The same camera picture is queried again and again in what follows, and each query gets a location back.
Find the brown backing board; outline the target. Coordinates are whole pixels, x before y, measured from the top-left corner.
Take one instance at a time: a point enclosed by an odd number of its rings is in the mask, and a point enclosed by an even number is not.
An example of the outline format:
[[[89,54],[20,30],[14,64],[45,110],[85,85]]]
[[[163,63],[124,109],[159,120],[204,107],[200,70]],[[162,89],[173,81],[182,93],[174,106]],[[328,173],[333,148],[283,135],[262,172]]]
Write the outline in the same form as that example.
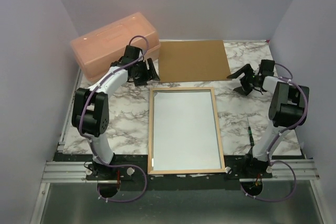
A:
[[[222,40],[162,42],[158,68],[161,82],[224,81],[231,74]]]

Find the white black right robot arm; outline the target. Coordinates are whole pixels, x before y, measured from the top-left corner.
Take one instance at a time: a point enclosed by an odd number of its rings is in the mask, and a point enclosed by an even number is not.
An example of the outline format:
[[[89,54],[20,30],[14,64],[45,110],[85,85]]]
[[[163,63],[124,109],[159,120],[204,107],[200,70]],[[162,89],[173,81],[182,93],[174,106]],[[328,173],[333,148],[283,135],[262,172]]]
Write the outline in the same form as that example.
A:
[[[251,148],[252,159],[241,165],[242,173],[249,178],[260,172],[261,168],[256,160],[270,162],[279,143],[290,130],[303,125],[308,114],[309,87],[296,84],[290,70],[283,65],[279,66],[289,73],[289,77],[276,77],[276,65],[275,61],[264,59],[258,70],[246,64],[227,76],[230,80],[240,79],[240,86],[234,91],[243,96],[249,95],[253,90],[272,94],[266,131]]]

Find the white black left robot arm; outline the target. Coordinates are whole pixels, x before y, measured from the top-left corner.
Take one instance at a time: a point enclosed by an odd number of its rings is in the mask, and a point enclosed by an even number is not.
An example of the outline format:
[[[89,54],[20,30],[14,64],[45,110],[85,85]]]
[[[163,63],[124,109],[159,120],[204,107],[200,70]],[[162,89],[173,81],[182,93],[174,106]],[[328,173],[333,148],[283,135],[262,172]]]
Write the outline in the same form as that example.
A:
[[[104,179],[112,179],[117,171],[111,163],[114,153],[106,136],[109,99],[127,82],[138,87],[146,86],[151,80],[160,80],[153,60],[145,60],[144,54],[142,49],[127,45],[124,55],[111,64],[102,78],[89,88],[79,88],[75,92],[71,123],[88,139],[93,161],[100,164],[98,173]]]

